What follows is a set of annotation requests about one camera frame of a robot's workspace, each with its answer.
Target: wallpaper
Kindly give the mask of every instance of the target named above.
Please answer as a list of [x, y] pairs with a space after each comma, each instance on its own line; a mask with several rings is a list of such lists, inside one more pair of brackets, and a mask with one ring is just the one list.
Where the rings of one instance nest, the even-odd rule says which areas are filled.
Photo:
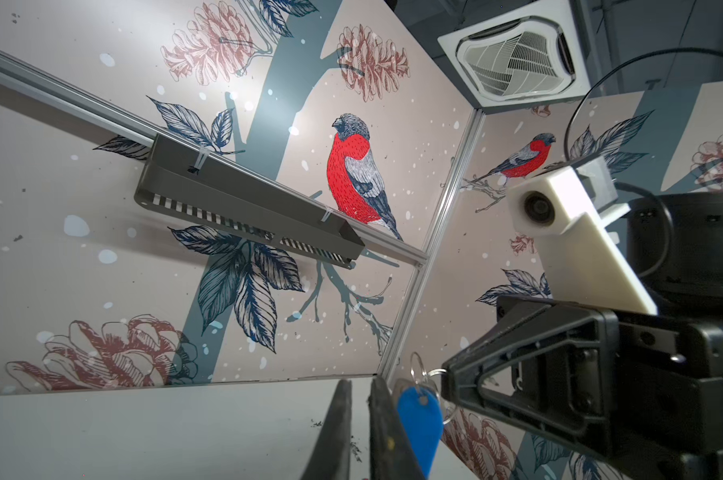
[[[564, 130], [576, 107], [541, 105], [485, 118], [403, 359], [416, 351], [427, 370], [438, 368], [491, 329], [499, 295], [550, 297], [534, 238], [514, 231], [504, 198], [509, 185], [563, 161]], [[569, 148], [572, 158], [601, 153], [614, 178], [658, 194], [723, 191], [723, 82], [589, 100], [573, 122]], [[624, 248], [625, 220], [607, 230]], [[405, 365], [397, 374], [408, 377]], [[513, 391], [509, 371], [494, 379], [495, 389]], [[457, 414], [443, 441], [479, 478], [622, 477], [469, 411]]]
[[[471, 113], [380, 0], [0, 2], [0, 49], [415, 246]], [[377, 369], [411, 266], [151, 214], [146, 154], [0, 88], [0, 393]]]

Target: bird's wing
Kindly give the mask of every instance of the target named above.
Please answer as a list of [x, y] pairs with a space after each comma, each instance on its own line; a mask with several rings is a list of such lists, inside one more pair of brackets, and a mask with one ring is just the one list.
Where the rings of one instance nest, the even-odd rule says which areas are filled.
[[372, 158], [372, 149], [361, 160], [346, 157], [346, 170], [354, 188], [367, 200], [367, 203], [370, 198], [377, 197], [385, 190], [383, 177]]
[[497, 174], [501, 171], [510, 170], [511, 168], [520, 167], [526, 164], [528, 161], [537, 157], [538, 151], [529, 148], [529, 144], [525, 145], [524, 148], [511, 155], [509, 158], [503, 161], [502, 164], [490, 170], [491, 174]]

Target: blue key tag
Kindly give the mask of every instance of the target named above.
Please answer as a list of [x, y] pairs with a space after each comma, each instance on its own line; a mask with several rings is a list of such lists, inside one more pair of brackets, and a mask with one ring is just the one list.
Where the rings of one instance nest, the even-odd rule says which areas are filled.
[[427, 478], [444, 430], [439, 401], [428, 389], [410, 387], [399, 397], [396, 411], [405, 427], [417, 463]]

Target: ceiling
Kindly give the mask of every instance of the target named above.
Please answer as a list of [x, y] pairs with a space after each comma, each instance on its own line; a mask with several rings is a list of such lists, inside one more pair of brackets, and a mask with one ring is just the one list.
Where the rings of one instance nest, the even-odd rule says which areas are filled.
[[[394, 13], [401, 22], [466, 99], [480, 108], [437, 38], [533, 1], [389, 0], [388, 3], [395, 4]], [[723, 51], [723, 0], [570, 0], [570, 3], [576, 12], [580, 46], [587, 59], [591, 83], [618, 64], [654, 50], [682, 46]], [[721, 80], [723, 59], [701, 54], [666, 54], [626, 67], [616, 75], [615, 81], [606, 84], [604, 93]], [[529, 105], [485, 110], [495, 113]]]

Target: bird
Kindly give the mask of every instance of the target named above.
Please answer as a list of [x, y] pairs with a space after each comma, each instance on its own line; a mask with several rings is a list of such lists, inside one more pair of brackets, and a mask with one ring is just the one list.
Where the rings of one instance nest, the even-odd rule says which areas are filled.
[[367, 124], [354, 114], [343, 114], [332, 127], [337, 134], [327, 160], [327, 183], [338, 209], [362, 223], [383, 225], [402, 240], [372, 158]]
[[546, 163], [551, 144], [556, 141], [553, 134], [538, 134], [528, 144], [493, 168], [481, 180], [490, 175], [501, 174], [505, 178], [526, 177]]

